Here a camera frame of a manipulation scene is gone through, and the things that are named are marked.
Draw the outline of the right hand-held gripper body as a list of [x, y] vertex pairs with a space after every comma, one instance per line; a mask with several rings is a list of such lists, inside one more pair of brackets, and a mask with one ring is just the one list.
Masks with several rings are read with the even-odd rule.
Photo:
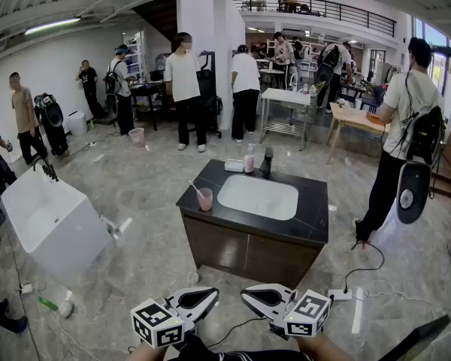
[[280, 337], [315, 337], [329, 316], [331, 299], [312, 290], [301, 298], [292, 296], [270, 322], [270, 330]]

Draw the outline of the pink translucent cup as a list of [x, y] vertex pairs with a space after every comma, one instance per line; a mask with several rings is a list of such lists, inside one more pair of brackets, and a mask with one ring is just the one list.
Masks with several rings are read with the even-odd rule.
[[213, 191], [209, 188], [201, 188], [197, 192], [200, 209], [209, 211], [213, 205]]

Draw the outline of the person's right forearm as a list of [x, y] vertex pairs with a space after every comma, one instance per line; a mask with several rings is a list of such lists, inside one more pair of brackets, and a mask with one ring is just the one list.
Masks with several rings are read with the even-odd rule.
[[314, 361], [353, 361], [353, 358], [332, 342], [323, 332], [314, 337], [296, 336], [299, 350]]

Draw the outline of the white floor fitting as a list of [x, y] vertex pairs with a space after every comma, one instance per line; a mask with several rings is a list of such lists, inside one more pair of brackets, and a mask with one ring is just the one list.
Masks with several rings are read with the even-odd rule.
[[114, 240], [118, 240], [123, 233], [129, 228], [133, 219], [128, 217], [124, 222], [117, 226], [114, 222], [106, 218], [104, 215], [100, 215], [99, 219], [106, 226], [108, 233], [112, 236]]

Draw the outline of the black bar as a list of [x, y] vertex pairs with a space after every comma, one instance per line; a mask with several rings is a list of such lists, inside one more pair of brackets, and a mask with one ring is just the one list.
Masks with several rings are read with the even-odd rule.
[[403, 341], [379, 361], [413, 361], [450, 324], [448, 314], [416, 327]]

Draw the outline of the black sink faucet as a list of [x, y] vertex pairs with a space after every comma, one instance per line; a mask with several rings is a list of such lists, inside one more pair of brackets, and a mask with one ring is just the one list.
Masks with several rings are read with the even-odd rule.
[[271, 164], [273, 157], [274, 157], [273, 149], [271, 147], [267, 147], [265, 150], [264, 159], [259, 167], [259, 170], [262, 173], [263, 178], [265, 179], [269, 179], [271, 176]]

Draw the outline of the pink soap pump bottle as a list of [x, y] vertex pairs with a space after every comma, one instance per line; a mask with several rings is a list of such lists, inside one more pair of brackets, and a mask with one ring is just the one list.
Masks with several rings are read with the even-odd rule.
[[254, 154], [255, 144], [248, 144], [247, 154], [244, 157], [244, 173], [250, 174], [254, 170], [255, 154]]

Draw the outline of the white freestanding bathtub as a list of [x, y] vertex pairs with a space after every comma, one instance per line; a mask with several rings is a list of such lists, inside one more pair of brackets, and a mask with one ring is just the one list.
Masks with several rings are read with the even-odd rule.
[[111, 240], [89, 198], [40, 166], [19, 176], [2, 201], [24, 251], [64, 287], [77, 284]]

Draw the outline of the black bathtub faucet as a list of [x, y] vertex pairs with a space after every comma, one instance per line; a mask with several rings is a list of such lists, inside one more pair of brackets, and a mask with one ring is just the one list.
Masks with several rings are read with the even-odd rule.
[[43, 173], [48, 176], [48, 178], [55, 182], [59, 181], [55, 168], [48, 162], [47, 159], [38, 157], [32, 164], [33, 171], [36, 171], [38, 166], [41, 167]]

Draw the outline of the light wooden table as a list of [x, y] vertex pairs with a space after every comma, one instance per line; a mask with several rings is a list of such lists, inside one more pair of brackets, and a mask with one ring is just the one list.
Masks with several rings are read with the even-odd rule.
[[381, 138], [389, 133], [389, 125], [381, 123], [376, 114], [334, 102], [331, 102], [330, 106], [332, 119], [326, 138], [326, 144], [330, 144], [331, 148], [326, 161], [327, 165], [331, 161], [332, 154], [339, 141], [343, 127], [349, 126], [354, 129], [374, 132], [379, 134]]

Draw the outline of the white metal table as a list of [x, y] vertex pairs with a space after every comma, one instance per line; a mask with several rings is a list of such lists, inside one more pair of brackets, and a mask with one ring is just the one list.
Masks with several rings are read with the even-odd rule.
[[[289, 119], [284, 123], [269, 119], [271, 104], [289, 110]], [[261, 95], [261, 120], [259, 142], [262, 143], [268, 132], [290, 135], [300, 139], [298, 150], [302, 151], [307, 143], [307, 112], [310, 107], [310, 95], [296, 91], [267, 88]]]

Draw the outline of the black desk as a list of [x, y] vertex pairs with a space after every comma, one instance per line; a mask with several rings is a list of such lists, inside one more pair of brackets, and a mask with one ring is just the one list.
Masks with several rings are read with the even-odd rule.
[[[154, 107], [153, 96], [165, 93], [165, 83], [163, 81], [137, 84], [130, 87], [132, 94], [132, 110], [134, 112], [147, 112], [153, 124], [153, 129], [157, 131], [157, 110]], [[138, 98], [145, 98], [144, 105], [139, 105]]]

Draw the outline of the dark wooden staircase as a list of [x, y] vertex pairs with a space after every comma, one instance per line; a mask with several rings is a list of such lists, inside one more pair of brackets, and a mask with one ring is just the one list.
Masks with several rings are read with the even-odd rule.
[[177, 0], [153, 0], [133, 10], [167, 40], [174, 40], [177, 34]]

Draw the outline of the black mezzanine railing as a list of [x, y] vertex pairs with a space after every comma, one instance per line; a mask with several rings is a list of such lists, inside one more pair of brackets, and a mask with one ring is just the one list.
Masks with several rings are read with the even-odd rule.
[[391, 37], [396, 21], [362, 8], [328, 0], [232, 0], [240, 12], [271, 12], [329, 18], [356, 24]]

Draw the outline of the ceiling tube light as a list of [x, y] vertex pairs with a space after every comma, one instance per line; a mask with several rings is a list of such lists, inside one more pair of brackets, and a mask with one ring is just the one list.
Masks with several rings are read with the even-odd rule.
[[25, 35], [31, 35], [31, 34], [35, 34], [36, 32], [41, 32], [41, 31], [48, 30], [48, 29], [55, 29], [57, 27], [71, 25], [73, 23], [79, 22], [80, 20], [81, 20], [80, 17], [74, 17], [74, 18], [69, 18], [66, 20], [58, 20], [55, 22], [42, 24], [42, 25], [27, 29], [25, 31]]

